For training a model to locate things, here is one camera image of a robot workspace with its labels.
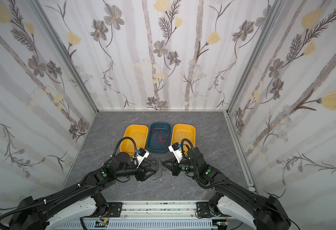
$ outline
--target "white wall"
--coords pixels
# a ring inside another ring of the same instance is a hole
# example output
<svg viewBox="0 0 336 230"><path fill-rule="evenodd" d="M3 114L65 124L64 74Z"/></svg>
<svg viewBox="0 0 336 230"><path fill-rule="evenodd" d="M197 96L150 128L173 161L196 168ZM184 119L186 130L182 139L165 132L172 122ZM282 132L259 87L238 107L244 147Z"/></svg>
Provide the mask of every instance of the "white wall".
<svg viewBox="0 0 336 230"><path fill-rule="evenodd" d="M99 109L221 110L228 107L265 22L264 10L273 1L108 0L110 7L120 10L118 20L124 24L107 24L106 40L94 40L90 34L95 32L93 20L109 22L102 1L40 2L65 47L68 34L81 39L69 53L76 50L72 60ZM168 39L159 19L169 20L164 11L175 2L179 7L172 30L177 20L180 23ZM233 36L241 34L245 21L247 36ZM215 31L220 40L211 39ZM157 41L165 42L165 52L176 51L181 62L170 64L167 53L154 53ZM196 60L199 50L207 51ZM112 62L113 69L107 71Z"/></svg>
<svg viewBox="0 0 336 230"><path fill-rule="evenodd" d="M11 3L0 1L0 215L25 197L60 190L87 132L81 123L90 126L94 117L27 2L15 2L22 22ZM34 73L32 56L44 76ZM62 72L57 78L50 60Z"/></svg>
<svg viewBox="0 0 336 230"><path fill-rule="evenodd" d="M280 196L301 229L336 229L333 18L336 1L287 1L231 113L262 194Z"/></svg>

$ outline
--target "gray flower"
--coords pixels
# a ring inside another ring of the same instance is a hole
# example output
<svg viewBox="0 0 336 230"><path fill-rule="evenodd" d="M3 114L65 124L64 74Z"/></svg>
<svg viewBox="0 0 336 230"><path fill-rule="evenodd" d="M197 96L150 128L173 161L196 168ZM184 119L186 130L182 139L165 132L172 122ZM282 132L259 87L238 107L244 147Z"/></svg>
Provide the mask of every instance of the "gray flower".
<svg viewBox="0 0 336 230"><path fill-rule="evenodd" d="M48 71L51 74L54 74L55 78L58 77L58 74L62 75L62 71L60 70L60 67L56 67L55 63L52 62L51 60L46 64L46 66L48 67Z"/></svg>
<svg viewBox="0 0 336 230"><path fill-rule="evenodd" d="M124 21L120 18L122 16L122 11L113 5L110 7L109 4L105 4L104 10L109 16L105 16L104 20L107 25L114 25L114 28L120 30L121 27L119 25L124 25Z"/></svg>
<svg viewBox="0 0 336 230"><path fill-rule="evenodd" d="M167 109L168 108L168 102L167 101L160 101L158 102L158 105L156 107L159 108L159 110L164 110L164 109Z"/></svg>
<svg viewBox="0 0 336 230"><path fill-rule="evenodd" d="M87 122L85 122L83 118L81 117L80 120L78 121L77 126L80 132L84 132L85 129L87 129Z"/></svg>
<svg viewBox="0 0 336 230"><path fill-rule="evenodd" d="M106 40L105 33L108 32L108 28L104 24L102 20L92 20L92 27L95 30L94 32L90 32L90 35L94 38L95 41L98 41L101 37L102 39Z"/></svg>
<svg viewBox="0 0 336 230"><path fill-rule="evenodd" d="M154 53L158 53L158 57L161 57L163 54L168 54L168 49L165 47L165 41L156 41L154 43L154 47L156 48L154 50Z"/></svg>
<svg viewBox="0 0 336 230"><path fill-rule="evenodd" d="M77 137L78 128L76 128L76 125L71 125L68 131L72 135L72 139L75 139Z"/></svg>
<svg viewBox="0 0 336 230"><path fill-rule="evenodd" d="M263 26L265 24L265 21L266 21L266 18L269 14L269 11L271 9L271 6L267 6L263 11L262 11L262 15L263 17L258 17L256 19L256 22L255 22L255 26Z"/></svg>
<svg viewBox="0 0 336 230"><path fill-rule="evenodd" d="M236 116L239 117L242 114L242 109L240 107L238 107L237 111L236 111Z"/></svg>
<svg viewBox="0 0 336 230"><path fill-rule="evenodd" d="M244 128L243 120L242 120L242 119L239 119L239 120L237 121L237 129L238 129L239 132L242 132L243 128Z"/></svg>
<svg viewBox="0 0 336 230"><path fill-rule="evenodd" d="M233 33L233 41L237 41L239 38L242 39L242 41L246 40L247 34L250 34L254 31L254 22L251 21L244 21L242 25L239 27L241 31L237 33Z"/></svg>
<svg viewBox="0 0 336 230"><path fill-rule="evenodd" d="M273 88L269 93L274 94L273 99L276 100L281 97L279 91L283 89L284 81L281 81L279 78L273 82Z"/></svg>
<svg viewBox="0 0 336 230"><path fill-rule="evenodd" d="M149 105L149 106L152 106L153 104L156 104L155 97L147 98L147 103L146 104Z"/></svg>
<svg viewBox="0 0 336 230"><path fill-rule="evenodd" d="M279 73L279 70L283 67L283 61L281 61L280 58L276 59L273 62L273 66L269 67L270 73L269 73L269 77L274 77L274 78L278 78L279 75L281 75Z"/></svg>
<svg viewBox="0 0 336 230"><path fill-rule="evenodd" d="M179 63L181 62L181 60L179 60L177 57L179 57L177 51L169 52L167 56L167 58L170 60L169 65L175 63L176 66L179 66Z"/></svg>
<svg viewBox="0 0 336 230"><path fill-rule="evenodd" d="M32 56L32 59L29 58L28 65L31 69L34 70L34 75L37 76L40 74L41 77L44 76L44 72L46 70L46 66L44 63L39 63L39 59L35 57L35 55Z"/></svg>

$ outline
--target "black wire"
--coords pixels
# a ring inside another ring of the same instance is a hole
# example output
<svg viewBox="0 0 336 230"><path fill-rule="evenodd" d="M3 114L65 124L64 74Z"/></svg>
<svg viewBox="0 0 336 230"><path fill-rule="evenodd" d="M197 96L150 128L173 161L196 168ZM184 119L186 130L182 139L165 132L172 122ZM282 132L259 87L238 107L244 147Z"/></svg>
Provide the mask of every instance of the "black wire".
<svg viewBox="0 0 336 230"><path fill-rule="evenodd" d="M237 227L235 227L235 228L232 228L232 229L230 229L230 230L235 230L235 229L241 227L242 224L243 224L243 222L241 222L239 226L237 226Z"/></svg>
<svg viewBox="0 0 336 230"><path fill-rule="evenodd" d="M193 176L190 176L187 171L185 172L185 174L186 174L186 176L193 178Z"/></svg>
<svg viewBox="0 0 336 230"><path fill-rule="evenodd" d="M134 148L135 148L135 152L134 152L134 154L133 154L133 158L135 159L136 165L138 166L138 160L137 160L137 156L136 156L136 151L137 151L136 142L135 142L131 137L129 137L129 136L125 136L125 137L123 137L121 140L118 141L118 143L117 143L117 145L116 145L116 148L115 148L114 151L113 151L112 157L114 157L114 156L116 155L117 150L118 150L118 147L119 147L119 145L122 143L122 141L127 140L127 139L128 139L128 140L131 140L132 143L133 143L133 146L134 146Z"/></svg>
<svg viewBox="0 0 336 230"><path fill-rule="evenodd" d="M198 217L197 216L197 211L195 212L195 216L196 216L196 218L198 218L198 219L203 219L203 218L212 218L213 216L211 216L211 217Z"/></svg>
<svg viewBox="0 0 336 230"><path fill-rule="evenodd" d="M155 179L152 179L152 180L156 180L156 179L159 179L159 178L161 178L162 177L162 175L163 175L163 171L166 171L167 170L167 168L165 168L165 170L164 169L162 169L161 170L161 173L160 173L160 177L157 177L157 178L155 178Z"/></svg>
<svg viewBox="0 0 336 230"><path fill-rule="evenodd" d="M117 181L118 181L118 182L121 182L121 183L126 183L126 182L129 181L130 179L131 179L131 177L128 177L128 180L125 180L124 182L121 181L121 180L119 180L119 179L117 179Z"/></svg>
<svg viewBox="0 0 336 230"><path fill-rule="evenodd" d="M82 178L82 180L80 181L79 184L82 185L82 184L85 182L86 178L87 178L88 176L90 176L90 175L92 175L92 172L89 172L88 174L86 174L86 175ZM74 191L78 190L79 188L80 188L80 187L79 187L78 185L76 185L76 186L74 186L73 188L71 188L71 189L69 189L69 190L66 190L63 194L61 194L61 195L59 195L59 196L57 196L57 197L55 197L55 198L49 199L49 200L47 200L46 202L47 202L47 203L50 203L50 202L52 202L52 201L58 200L58 199L60 199L60 198L62 198L62 197L65 197L65 196L67 196L67 195L69 195L69 194L72 194ZM39 203L35 203L35 204L31 204L31 205L27 205L27 206L25 206L25 207L23 207L23 208L19 208L19 209L15 209L15 210L9 211L9 212L7 212L7 213L5 213L5 214L3 214L3 215L0 216L0 221L1 221L3 218L6 218L7 216L13 215L13 214L15 214L15 213L18 213L18 212L21 212L21 211L24 211L24 210L27 210L27 209L32 209L32 208L35 208L35 207L37 207L37 206L39 206L39 205L43 205L43 204L45 204L44 201L43 201L43 202L39 202ZM10 230L9 227L5 226L5 225L2 224L1 222L0 222L0 229L2 229L2 230Z"/></svg>
<svg viewBox="0 0 336 230"><path fill-rule="evenodd" d="M203 189L209 189L209 188L218 186L218 185L220 185L220 184L232 184L231 182L218 182L218 183L214 183L214 184L209 185L209 186L204 186L204 185L202 185L202 184L199 182L198 177L197 177L197 174L196 174L196 165L197 165L197 162L196 162L196 156L195 156L195 151L194 151L192 142L191 142L190 140L184 138L184 139L182 139L182 141L181 141L181 146L183 146L183 143L184 143L185 141L189 143L189 145L191 146L191 149L192 149L193 162L194 162L194 165L193 165L193 178L195 179L195 181L196 181L196 183L198 184L198 186L202 187Z"/></svg>
<svg viewBox="0 0 336 230"><path fill-rule="evenodd" d="M85 224L84 224L84 221L82 220L82 217L80 217L80 222L81 222L81 227L83 230L87 230Z"/></svg>

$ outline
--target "yellow flower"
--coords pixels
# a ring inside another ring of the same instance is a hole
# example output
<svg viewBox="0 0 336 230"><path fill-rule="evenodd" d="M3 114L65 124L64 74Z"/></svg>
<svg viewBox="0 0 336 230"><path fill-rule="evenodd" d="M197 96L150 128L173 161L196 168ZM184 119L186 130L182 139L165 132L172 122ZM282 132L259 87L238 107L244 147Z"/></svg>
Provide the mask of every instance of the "yellow flower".
<svg viewBox="0 0 336 230"><path fill-rule="evenodd" d="M30 34L34 34L34 26L31 23L25 22L26 29L30 32Z"/></svg>
<svg viewBox="0 0 336 230"><path fill-rule="evenodd" d="M260 93L257 90L254 92L254 98L256 102L260 102Z"/></svg>
<svg viewBox="0 0 336 230"><path fill-rule="evenodd" d="M165 12L169 8L169 0L157 0L154 3L154 8L159 12Z"/></svg>
<svg viewBox="0 0 336 230"><path fill-rule="evenodd" d="M310 29L319 20L321 8L311 11L302 17L301 25L305 30Z"/></svg>
<svg viewBox="0 0 336 230"><path fill-rule="evenodd" d="M182 20L181 18L179 18L179 17L176 17L176 20L175 20L175 22L174 22L174 25L175 25L176 27L180 27L182 24L183 24L183 20Z"/></svg>
<svg viewBox="0 0 336 230"><path fill-rule="evenodd" d="M36 100L31 100L30 101L30 105L31 106L37 106L38 104L36 103Z"/></svg>
<svg viewBox="0 0 336 230"><path fill-rule="evenodd" d="M316 50L314 42L310 42L308 46L305 48L305 51L303 52L304 55L310 55L313 54Z"/></svg>
<svg viewBox="0 0 336 230"><path fill-rule="evenodd" d="M209 35L208 44L210 44L210 45L215 44L218 41L220 41L220 39L221 38L220 38L219 34L214 31Z"/></svg>
<svg viewBox="0 0 336 230"><path fill-rule="evenodd" d="M329 110L336 110L336 90L318 99L317 102Z"/></svg>
<svg viewBox="0 0 336 230"><path fill-rule="evenodd" d="M161 79L161 80L164 80L164 79L165 79L165 76L164 76L163 74L161 74L161 73L154 74L154 77L155 77L156 79Z"/></svg>
<svg viewBox="0 0 336 230"><path fill-rule="evenodd" d="M63 100L64 99L64 95L63 94L56 94L54 99L53 99L53 102L55 103L59 103L60 100Z"/></svg>
<svg viewBox="0 0 336 230"><path fill-rule="evenodd" d="M9 23L11 21L11 14L7 8L0 3L0 23Z"/></svg>
<svg viewBox="0 0 336 230"><path fill-rule="evenodd" d="M81 38L70 31L67 33L67 40L73 46L78 45L81 42Z"/></svg>

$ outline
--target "red wire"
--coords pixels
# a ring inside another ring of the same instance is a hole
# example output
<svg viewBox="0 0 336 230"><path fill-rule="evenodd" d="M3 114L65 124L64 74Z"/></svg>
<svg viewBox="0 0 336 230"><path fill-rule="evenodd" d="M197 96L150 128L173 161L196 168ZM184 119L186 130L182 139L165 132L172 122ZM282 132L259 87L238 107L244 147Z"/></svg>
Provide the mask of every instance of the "red wire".
<svg viewBox="0 0 336 230"><path fill-rule="evenodd" d="M163 149L163 150L166 150L167 147L168 147L168 144L165 141L169 139L169 131L168 130L166 131L166 134L167 134L166 137L163 137L163 136L159 135L159 138L156 138L155 134L161 134L162 133L162 128L160 126L157 126L155 129L156 129L156 132L154 132L153 128L151 128L151 131L154 133L154 138L159 142L165 143L165 149Z"/></svg>

